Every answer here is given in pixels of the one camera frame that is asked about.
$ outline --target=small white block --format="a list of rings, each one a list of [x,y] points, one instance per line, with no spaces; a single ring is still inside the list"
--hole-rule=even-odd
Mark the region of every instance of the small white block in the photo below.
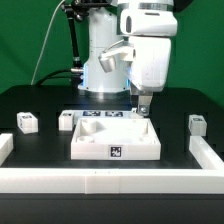
[[[206,136],[207,123],[203,116],[190,115],[189,116],[189,130],[193,136]]]
[[[0,166],[8,157],[12,149],[13,149],[13,135],[1,134],[0,135]]]
[[[63,110],[58,118],[60,131],[72,131],[75,125],[75,111]]]
[[[18,113],[17,125],[24,134],[38,132],[38,120],[30,112]]]

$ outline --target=white box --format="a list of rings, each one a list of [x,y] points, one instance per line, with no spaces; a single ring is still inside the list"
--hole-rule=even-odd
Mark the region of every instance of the white box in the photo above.
[[[71,159],[159,160],[161,144],[149,119],[80,118]]]
[[[58,125],[60,131],[72,131],[75,125],[75,111],[63,110],[58,118]]]
[[[17,125],[24,134],[38,132],[38,120],[30,112],[18,113]]]
[[[189,116],[189,130],[193,136],[206,136],[207,123],[203,116],[190,115]]]
[[[12,149],[13,149],[13,135],[1,134],[0,135],[0,166],[8,157]]]

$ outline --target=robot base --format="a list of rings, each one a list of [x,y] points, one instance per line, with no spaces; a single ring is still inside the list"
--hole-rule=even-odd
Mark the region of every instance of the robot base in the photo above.
[[[93,92],[85,89],[79,89],[79,94],[81,96],[87,96],[96,99],[118,99],[122,97],[128,97],[130,95],[129,90],[124,90],[121,92]]]

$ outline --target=black cable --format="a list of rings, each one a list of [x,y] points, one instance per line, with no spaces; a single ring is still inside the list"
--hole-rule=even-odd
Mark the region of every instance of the black cable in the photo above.
[[[60,73],[66,73],[66,72],[70,72],[71,73],[71,69],[62,69],[62,70],[57,70],[55,72],[50,73],[49,75],[46,75],[44,78],[40,79],[35,86],[40,86],[44,81],[46,81],[47,79],[51,78],[52,76],[58,75]]]

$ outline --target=cable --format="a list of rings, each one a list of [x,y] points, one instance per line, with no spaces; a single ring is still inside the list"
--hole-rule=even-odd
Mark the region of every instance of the cable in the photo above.
[[[42,59],[42,56],[43,56],[43,53],[44,53],[44,50],[45,50],[45,46],[47,44],[47,40],[48,40],[48,36],[49,36],[49,33],[50,33],[50,30],[51,30],[51,27],[52,27],[52,24],[53,24],[53,21],[55,19],[55,16],[56,16],[56,13],[58,11],[58,9],[61,7],[61,5],[65,2],[65,0],[62,0],[58,6],[56,7],[52,17],[51,17],[51,21],[49,23],[49,26],[48,26],[48,29],[47,29],[47,32],[46,32],[46,35],[45,35],[45,38],[44,38],[44,43],[43,43],[43,46],[41,48],[41,52],[40,52],[40,56],[38,58],[38,61],[37,61],[37,64],[36,64],[36,67],[35,67],[35,70],[34,70],[34,73],[33,73],[33,77],[32,77],[32,81],[31,81],[31,85],[34,85],[34,80],[36,78],[36,74],[37,74],[37,70],[39,68],[39,65],[40,65],[40,61]]]
[[[71,72],[71,69],[63,69],[63,70],[57,70],[55,72],[50,73],[49,75],[46,75],[44,78],[40,79],[35,86],[40,86],[44,81],[46,81],[47,79],[50,79],[52,76],[55,76],[57,74],[60,73],[65,73],[65,72]]]

